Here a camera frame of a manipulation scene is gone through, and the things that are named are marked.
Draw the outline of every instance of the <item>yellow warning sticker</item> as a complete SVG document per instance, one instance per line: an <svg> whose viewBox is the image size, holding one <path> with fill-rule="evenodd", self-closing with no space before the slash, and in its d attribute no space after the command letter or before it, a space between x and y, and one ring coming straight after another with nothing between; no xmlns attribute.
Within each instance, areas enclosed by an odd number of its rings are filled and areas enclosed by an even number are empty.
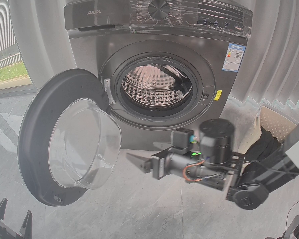
<svg viewBox="0 0 299 239"><path fill-rule="evenodd" d="M221 96L221 94L222 94L222 91L221 91L221 90L217 90L217 94L216 94L214 100L215 100L215 101L218 101L219 98L220 98L220 96Z"/></svg>

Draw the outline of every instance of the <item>open door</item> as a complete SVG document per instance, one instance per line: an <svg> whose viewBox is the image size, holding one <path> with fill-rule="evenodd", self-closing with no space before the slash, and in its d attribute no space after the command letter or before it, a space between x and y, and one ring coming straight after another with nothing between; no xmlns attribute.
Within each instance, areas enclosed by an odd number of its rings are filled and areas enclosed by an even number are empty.
<svg viewBox="0 0 299 239"><path fill-rule="evenodd" d="M71 69L52 77L30 103L19 133L19 168L41 203L69 205L107 181L120 146L104 86L89 71Z"/></svg>

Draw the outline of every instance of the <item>control knob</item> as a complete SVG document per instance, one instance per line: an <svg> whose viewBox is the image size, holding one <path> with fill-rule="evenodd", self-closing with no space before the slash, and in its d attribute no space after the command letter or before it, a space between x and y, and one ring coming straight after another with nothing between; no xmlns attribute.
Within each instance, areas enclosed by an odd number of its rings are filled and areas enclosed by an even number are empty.
<svg viewBox="0 0 299 239"><path fill-rule="evenodd" d="M165 0L154 0L148 6L148 12L152 18L163 19L170 13L170 7Z"/></svg>

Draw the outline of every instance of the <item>floor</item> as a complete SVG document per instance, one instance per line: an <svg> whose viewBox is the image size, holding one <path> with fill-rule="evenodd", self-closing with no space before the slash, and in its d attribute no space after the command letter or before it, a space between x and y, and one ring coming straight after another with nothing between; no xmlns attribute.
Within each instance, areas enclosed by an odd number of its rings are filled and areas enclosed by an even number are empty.
<svg viewBox="0 0 299 239"><path fill-rule="evenodd" d="M32 97L0 98L0 201L8 199L4 221L16 232L27 210L32 212L33 239L276 238L285 230L288 210L299 200L298 176L271 193L259 208L242 210L225 201L223 192L187 184L179 177L156 181L129 163L122 150L103 187L88 190L72 205L45 206L28 192L17 161L18 133ZM236 125L234 148L251 125L255 110L252 102L228 100L222 117ZM292 112L299 119L299 108ZM289 222L297 213L299 204L290 212Z"/></svg>

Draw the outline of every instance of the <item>washing machine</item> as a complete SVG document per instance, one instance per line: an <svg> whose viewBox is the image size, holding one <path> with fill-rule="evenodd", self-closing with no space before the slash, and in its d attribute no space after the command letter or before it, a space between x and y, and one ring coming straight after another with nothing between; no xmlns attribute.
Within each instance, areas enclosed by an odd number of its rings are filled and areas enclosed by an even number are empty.
<svg viewBox="0 0 299 239"><path fill-rule="evenodd" d="M220 116L252 21L231 0L75 0L64 16L77 67L105 86L122 148L140 150Z"/></svg>
<svg viewBox="0 0 299 239"><path fill-rule="evenodd" d="M78 68L36 93L18 140L24 183L50 206L102 186L120 148L218 118L252 20L230 0L75 0L64 16Z"/></svg>

